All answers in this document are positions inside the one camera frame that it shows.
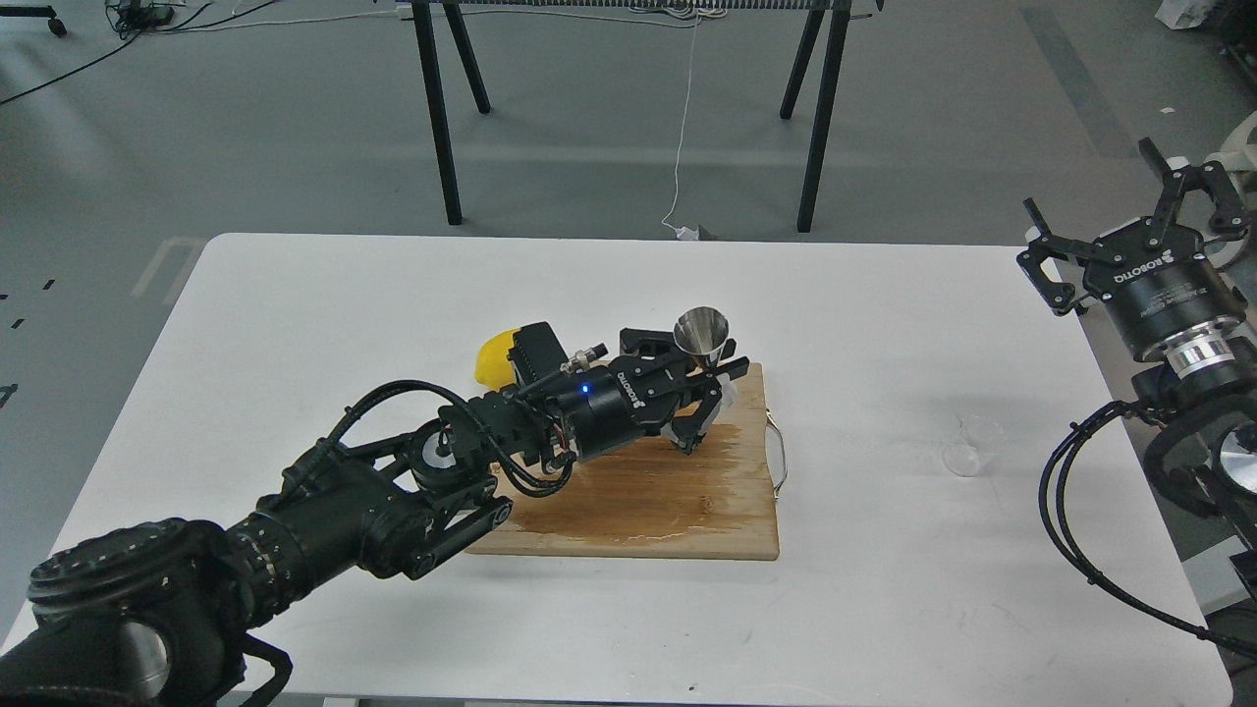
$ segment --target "cable bundle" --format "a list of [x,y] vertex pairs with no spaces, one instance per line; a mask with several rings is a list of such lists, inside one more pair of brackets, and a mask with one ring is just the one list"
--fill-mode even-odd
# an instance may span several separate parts
[[[1101,572],[1091,562],[1091,560],[1087,559],[1077,541],[1073,538],[1073,533],[1070,531],[1070,523],[1065,513],[1065,486],[1068,482],[1070,468],[1073,465],[1073,459],[1079,455],[1082,445],[1086,444],[1089,439],[1095,437],[1096,433],[1112,420],[1124,416],[1135,416],[1150,425],[1164,426],[1163,421],[1156,418],[1153,410],[1140,408],[1130,403],[1123,403],[1120,400],[1115,400],[1100,408],[1082,423],[1071,423],[1070,426],[1073,428],[1072,431],[1065,438],[1063,442],[1061,442],[1056,450],[1052,452],[1052,455],[1047,460],[1047,465],[1043,467],[1043,477],[1038,484],[1038,513],[1040,518],[1043,521],[1043,528],[1047,531],[1047,536],[1052,540],[1052,545],[1056,546],[1061,555],[1063,555],[1076,570],[1082,572],[1082,576],[1087,579],[1087,584],[1094,584],[1128,606],[1139,609],[1149,616],[1166,623],[1179,630],[1184,630],[1200,640],[1212,642],[1222,648],[1226,648],[1227,650],[1232,650],[1257,660],[1257,643],[1212,632],[1204,626],[1184,621],[1178,616],[1140,601],[1138,598],[1106,577],[1104,572]],[[1055,486],[1052,479],[1053,474],[1056,474]],[[1051,494],[1052,503],[1050,503],[1048,487],[1052,487],[1053,489],[1053,493]]]

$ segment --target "black table leg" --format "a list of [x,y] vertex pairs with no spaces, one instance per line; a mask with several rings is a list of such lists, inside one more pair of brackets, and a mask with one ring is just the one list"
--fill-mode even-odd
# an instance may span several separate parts
[[781,117],[788,121],[794,114],[794,102],[798,101],[798,89],[803,86],[803,74],[807,73],[807,64],[812,59],[812,48],[816,47],[816,35],[821,33],[821,20],[825,19],[825,10],[808,10],[807,24],[803,25],[803,36],[798,40],[798,52],[794,54],[794,68],[789,72],[789,82],[786,83],[786,97],[782,98]]
[[812,145],[807,151],[807,170],[803,174],[803,198],[798,204],[798,231],[812,230],[812,213],[816,210],[816,190],[821,186],[821,166],[825,164],[825,142],[830,137],[830,117],[833,113],[833,94],[838,89],[838,69],[842,67],[842,49],[847,43],[847,25],[851,24],[851,5],[832,10],[830,39],[825,45],[825,65],[821,68],[821,96],[816,103],[816,121],[812,123]]
[[450,148],[450,126],[445,118],[441,69],[436,64],[432,10],[426,0],[411,0],[410,6],[415,14],[415,38],[419,40],[419,63],[424,70],[424,91],[427,93],[427,116],[432,122],[436,166],[441,172],[445,218],[451,226],[456,226],[463,223],[463,206],[459,205],[459,181],[454,176],[454,151]]
[[471,39],[468,36],[468,25],[463,21],[463,10],[456,3],[445,5],[445,19],[450,20],[450,31],[454,34],[454,45],[459,48],[459,58],[463,59],[463,69],[468,73],[468,83],[471,84],[471,96],[475,97],[475,107],[481,113],[489,112],[489,94],[484,91],[484,79],[480,78],[480,67],[475,63],[475,53],[471,52]]

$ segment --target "transparent cup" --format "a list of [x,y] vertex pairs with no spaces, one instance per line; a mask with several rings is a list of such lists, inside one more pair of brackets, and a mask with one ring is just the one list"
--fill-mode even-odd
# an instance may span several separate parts
[[957,438],[939,447],[939,460],[958,477],[991,472],[991,463],[1003,452],[1004,428],[982,415],[959,415]]

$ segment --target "black cable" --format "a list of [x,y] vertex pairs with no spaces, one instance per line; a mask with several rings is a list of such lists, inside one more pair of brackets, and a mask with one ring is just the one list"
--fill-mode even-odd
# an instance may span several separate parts
[[510,482],[512,486],[515,487],[515,489],[518,489],[524,496],[529,496],[533,498],[543,498],[546,496],[551,496],[558,492],[561,488],[563,488],[563,486],[567,484],[568,479],[571,478],[572,464],[568,464],[563,469],[563,473],[559,476],[559,478],[553,481],[539,479],[529,474],[510,457],[510,454],[508,454],[502,448],[502,445],[498,443],[497,438],[493,435],[493,431],[489,429],[489,425],[484,421],[484,419],[471,408],[471,405],[468,404],[466,400],[460,398],[456,392],[441,387],[439,385],[430,384],[427,381],[395,380],[392,382],[386,382],[381,386],[377,386],[375,390],[366,394],[361,400],[358,400],[356,404],[353,404],[351,408],[346,410],[344,416],[341,418],[341,420],[332,428],[332,430],[327,434],[327,437],[316,443],[317,452],[309,460],[303,463],[304,468],[303,469],[294,468],[294,470],[297,470],[298,473],[294,477],[292,477],[293,479],[292,483],[287,486],[283,491],[280,491],[279,496],[275,497],[272,506],[277,507],[282,504],[284,501],[290,498],[292,494],[297,492],[297,489],[304,486],[304,483],[309,479],[309,476],[314,472],[314,469],[318,468],[319,463],[323,462],[323,459],[328,455],[328,453],[331,453],[331,450],[334,449],[337,444],[339,444],[341,439],[349,430],[349,428],[352,428],[358,420],[361,420],[370,410],[378,406],[381,403],[388,400],[390,398],[401,395],[403,392],[416,392],[416,391],[432,392],[445,399],[455,408],[458,408],[460,411],[463,411],[463,414],[466,415],[476,425],[478,428],[476,431],[481,435],[481,438],[485,439],[489,443],[489,447],[493,448],[495,455],[498,457],[498,463],[502,465],[503,473],[505,474],[507,479]]
[[0,101],[0,106],[4,106],[6,103],[13,103],[14,101],[21,98],[23,96],[30,96],[31,93],[34,93],[34,92],[36,92],[36,91],[39,91],[41,88],[48,88],[49,86],[52,86],[52,84],[54,84],[54,83],[57,83],[57,82],[59,82],[59,81],[62,81],[64,78],[69,78],[69,77],[72,77],[72,75],[82,72],[83,69],[94,67],[94,65],[99,64],[101,62],[108,59],[109,57],[113,57],[118,52],[122,52],[127,47],[131,47],[137,39],[140,39],[138,34],[136,34],[131,39],[128,39],[122,47],[118,47],[117,49],[109,52],[108,54],[104,54],[103,57],[93,59],[93,60],[83,64],[82,67],[79,67],[79,68],[77,68],[77,69],[74,69],[72,72],[67,72],[67,73],[64,73],[64,74],[62,74],[62,75],[59,75],[59,77],[57,77],[54,79],[45,81],[44,83],[36,86],[35,88],[28,88],[26,91],[23,91],[21,93],[19,93],[16,96],[10,96],[10,97],[5,98],[4,101]]
[[[1246,658],[1257,659],[1257,643],[1212,632],[1204,626],[1184,621],[1178,616],[1140,601],[1138,598],[1106,577],[1104,572],[1101,572],[1091,562],[1086,554],[1082,552],[1082,548],[1073,538],[1073,533],[1070,530],[1068,520],[1065,513],[1065,488],[1068,481],[1070,469],[1073,465],[1073,459],[1077,457],[1079,452],[1081,452],[1082,445],[1086,444],[1091,437],[1112,420],[1124,415],[1135,415],[1150,424],[1156,423],[1156,419],[1146,410],[1121,401],[1109,403],[1100,410],[1096,410],[1095,414],[1084,420],[1081,424],[1072,425],[1073,430],[1056,448],[1050,457],[1047,465],[1043,467],[1043,476],[1040,479],[1040,517],[1043,521],[1043,527],[1047,531],[1048,537],[1052,540],[1052,545],[1055,545],[1057,551],[1060,551],[1061,555],[1065,556],[1065,559],[1068,560],[1070,564],[1087,579],[1087,584],[1099,586],[1128,606],[1138,609],[1179,630],[1190,633],[1202,640],[1209,640]],[[1057,528],[1052,525],[1052,515],[1047,503],[1047,488],[1051,486],[1051,477],[1056,472],[1057,465],[1060,465],[1060,472],[1056,478],[1055,499],[1056,522],[1060,525],[1060,531],[1057,531]]]
[[204,11],[205,11],[205,9],[206,9],[206,8],[209,8],[209,6],[210,6],[210,5],[212,5],[212,4],[214,4],[214,0],[210,0],[209,3],[206,3],[206,4],[201,5],[200,8],[197,8],[197,9],[196,9],[196,11],[195,11],[195,13],[192,13],[192,16],[187,18],[186,20],[184,20],[184,21],[178,23],[178,24],[177,24],[177,25],[175,25],[175,26],[168,26],[168,28],[166,28],[166,29],[162,29],[162,30],[157,30],[157,31],[175,31],[176,29],[178,29],[178,28],[181,28],[181,26],[186,25],[187,23],[190,23],[190,21],[195,20],[196,18],[201,16],[201,13],[204,13]]
[[186,25],[187,23],[192,21],[192,18],[195,18],[196,15],[200,15],[200,14],[201,14],[201,10],[204,10],[204,9],[205,9],[205,8],[202,6],[202,8],[201,8],[201,10],[197,10],[197,11],[196,11],[196,15],[192,15],[192,18],[189,18],[189,19],[187,19],[186,21],[184,21],[184,23],[180,23],[178,25],[176,25],[176,26],[172,26],[172,28],[170,28],[170,29],[158,29],[158,30],[155,30],[155,31],[157,31],[157,33],[168,33],[168,31],[189,31],[189,30],[194,30],[194,29],[205,29],[205,28],[207,28],[207,26],[219,26],[219,25],[221,25],[221,24],[226,24],[226,23],[230,23],[230,21],[235,21],[235,20],[239,20],[240,18],[243,18],[243,16],[245,16],[245,15],[249,15],[249,14],[251,14],[251,13],[256,13],[258,10],[260,10],[260,9],[263,9],[263,8],[269,8],[269,6],[274,5],[274,4],[277,3],[277,1],[278,1],[278,0],[268,0],[266,3],[263,3],[261,5],[258,5],[256,8],[249,8],[248,10],[245,10],[245,11],[240,13],[239,15],[231,15],[230,18],[224,18],[224,19],[221,19],[221,20],[216,20],[216,21],[212,21],[212,23],[209,23],[209,24],[204,24],[204,25],[196,25],[196,26],[189,26],[189,28],[185,28],[184,25]]

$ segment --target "white cable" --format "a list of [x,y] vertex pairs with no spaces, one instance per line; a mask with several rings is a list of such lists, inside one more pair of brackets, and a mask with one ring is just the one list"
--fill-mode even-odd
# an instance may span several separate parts
[[332,21],[336,21],[336,20],[353,20],[353,19],[357,19],[357,18],[396,18],[396,16],[397,16],[397,11],[396,10],[380,10],[380,11],[376,11],[376,13],[358,13],[356,15],[338,15],[338,16],[334,16],[334,18],[308,18],[308,19],[304,19],[304,20],[266,20],[266,21],[263,21],[263,23],[243,23],[243,24],[238,24],[238,25],[235,25],[235,24],[225,24],[225,25],[219,25],[219,26],[190,28],[190,29],[180,29],[180,30],[176,30],[176,31],[158,31],[157,34],[172,35],[172,34],[185,34],[185,33],[189,33],[189,31],[222,31],[225,29],[244,29],[246,26],[300,25],[300,24],[309,24],[309,23],[332,23]]
[[672,211],[676,210],[676,200],[681,196],[681,146],[685,145],[685,118],[690,114],[690,89],[694,88],[694,45],[698,44],[700,24],[703,24],[703,18],[699,18],[694,23],[694,34],[690,35],[690,74],[685,79],[685,108],[681,111],[681,137],[676,141],[676,164],[672,166],[672,206],[662,219],[659,219],[659,225],[672,229],[672,233],[676,235],[681,234],[681,229],[670,224],[667,219],[672,218]]

